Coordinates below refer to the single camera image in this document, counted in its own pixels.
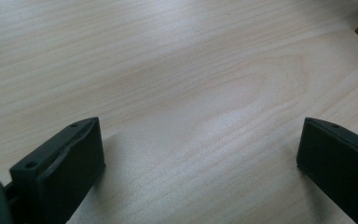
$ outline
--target light wood surface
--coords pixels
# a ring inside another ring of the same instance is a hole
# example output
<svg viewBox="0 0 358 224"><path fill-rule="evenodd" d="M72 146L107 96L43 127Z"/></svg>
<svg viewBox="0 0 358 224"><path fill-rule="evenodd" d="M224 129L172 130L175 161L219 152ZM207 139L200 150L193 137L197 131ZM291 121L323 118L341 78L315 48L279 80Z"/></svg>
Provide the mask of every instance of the light wood surface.
<svg viewBox="0 0 358 224"><path fill-rule="evenodd" d="M352 223L296 168L305 117L358 133L358 1L0 0L0 181L101 120L69 223Z"/></svg>

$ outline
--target wooden table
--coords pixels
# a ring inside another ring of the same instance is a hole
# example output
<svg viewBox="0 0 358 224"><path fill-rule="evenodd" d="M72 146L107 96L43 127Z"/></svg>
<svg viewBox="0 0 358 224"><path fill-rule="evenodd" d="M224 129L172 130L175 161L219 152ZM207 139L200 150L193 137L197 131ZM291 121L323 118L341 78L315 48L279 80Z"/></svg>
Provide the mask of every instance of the wooden table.
<svg viewBox="0 0 358 224"><path fill-rule="evenodd" d="M358 1L0 0L0 180L71 122L106 170L69 223L352 223L296 168L358 133Z"/></svg>

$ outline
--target wood grain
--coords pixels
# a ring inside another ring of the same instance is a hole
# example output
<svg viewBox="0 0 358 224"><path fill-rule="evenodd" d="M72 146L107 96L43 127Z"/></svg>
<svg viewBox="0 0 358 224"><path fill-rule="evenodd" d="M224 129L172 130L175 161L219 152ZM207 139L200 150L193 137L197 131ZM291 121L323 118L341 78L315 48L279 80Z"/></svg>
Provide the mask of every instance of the wood grain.
<svg viewBox="0 0 358 224"><path fill-rule="evenodd" d="M296 168L305 117L358 133L358 1L0 1L0 180L101 119L69 223L352 223Z"/></svg>

